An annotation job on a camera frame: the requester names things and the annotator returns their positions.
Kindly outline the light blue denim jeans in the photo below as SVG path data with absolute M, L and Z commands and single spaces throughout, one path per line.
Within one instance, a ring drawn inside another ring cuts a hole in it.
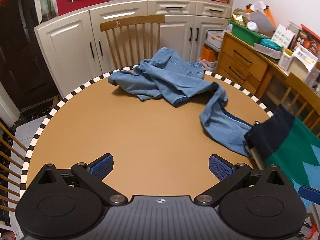
M 200 63 L 187 62 L 169 48 L 161 48 L 150 59 L 143 60 L 133 71 L 120 70 L 111 74 L 108 82 L 136 95 L 140 101 L 165 99 L 174 107 L 195 95 L 210 92 L 200 114 L 203 129 L 216 142 L 229 150 L 249 156 L 245 134 L 252 125 L 227 112 L 228 95 L 219 83 L 204 80 Z

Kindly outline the folded green blue sweater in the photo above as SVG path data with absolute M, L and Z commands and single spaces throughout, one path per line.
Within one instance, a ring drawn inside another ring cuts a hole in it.
M 244 138 L 259 167 L 277 165 L 296 191 L 319 190 L 319 138 L 282 105 Z

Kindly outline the wooden chair at left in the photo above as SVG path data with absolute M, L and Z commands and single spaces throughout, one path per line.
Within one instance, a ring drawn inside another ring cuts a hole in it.
M 1 122 L 1 210 L 15 212 L 20 200 L 22 161 L 25 156 L 13 148 L 13 143 L 24 152 L 27 148 Z

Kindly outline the wooden chair at right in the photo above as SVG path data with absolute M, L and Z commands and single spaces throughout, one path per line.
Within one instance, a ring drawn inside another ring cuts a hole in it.
M 287 90 L 280 104 L 319 138 L 319 96 L 292 73 L 286 78 L 285 85 Z

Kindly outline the dark wooden door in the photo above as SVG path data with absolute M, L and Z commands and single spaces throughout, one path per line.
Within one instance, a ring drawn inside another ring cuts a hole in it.
M 1 0 L 1 84 L 19 111 L 59 94 L 35 35 L 38 25 L 34 0 Z

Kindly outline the white rolling storage cart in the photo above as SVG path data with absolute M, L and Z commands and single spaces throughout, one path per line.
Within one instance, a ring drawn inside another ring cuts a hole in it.
M 223 30 L 207 31 L 199 57 L 199 63 L 204 70 L 215 72 L 224 34 Z

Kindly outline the white sideboard cabinet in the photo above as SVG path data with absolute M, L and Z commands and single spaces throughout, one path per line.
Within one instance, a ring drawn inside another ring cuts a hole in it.
M 197 61 L 206 32 L 224 29 L 231 12 L 230 5 L 205 0 L 118 0 L 56 17 L 35 34 L 66 96 L 97 76 L 153 57 L 161 47 Z

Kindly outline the white food package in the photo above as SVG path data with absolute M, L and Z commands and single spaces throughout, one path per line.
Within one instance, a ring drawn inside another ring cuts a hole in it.
M 318 58 L 315 55 L 299 45 L 291 56 L 287 72 L 305 81 L 317 62 Z

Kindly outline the teal wipes pack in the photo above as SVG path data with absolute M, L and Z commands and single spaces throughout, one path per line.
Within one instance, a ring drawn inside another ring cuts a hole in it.
M 271 39 L 268 38 L 263 38 L 260 40 L 260 44 L 262 46 L 265 46 L 267 48 L 273 49 L 273 50 L 277 50 L 277 51 L 282 51 L 283 50 L 283 46 L 278 45 L 276 42 L 272 41 Z

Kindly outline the wooden spindle chair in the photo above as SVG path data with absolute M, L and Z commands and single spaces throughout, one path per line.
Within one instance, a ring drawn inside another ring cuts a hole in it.
M 126 17 L 100 24 L 105 33 L 113 68 L 120 69 L 149 59 L 161 48 L 163 15 Z

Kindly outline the green plastic bin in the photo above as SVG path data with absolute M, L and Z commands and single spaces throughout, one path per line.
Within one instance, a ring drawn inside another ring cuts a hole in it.
M 260 43 L 262 39 L 270 39 L 270 37 L 255 33 L 231 20 L 228 20 L 228 22 L 232 25 L 232 35 L 249 44 L 250 46 L 254 46 L 256 43 Z

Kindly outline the green plant in vase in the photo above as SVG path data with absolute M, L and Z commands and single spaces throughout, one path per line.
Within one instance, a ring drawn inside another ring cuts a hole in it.
M 40 0 L 42 21 L 46 22 L 56 16 L 52 0 Z

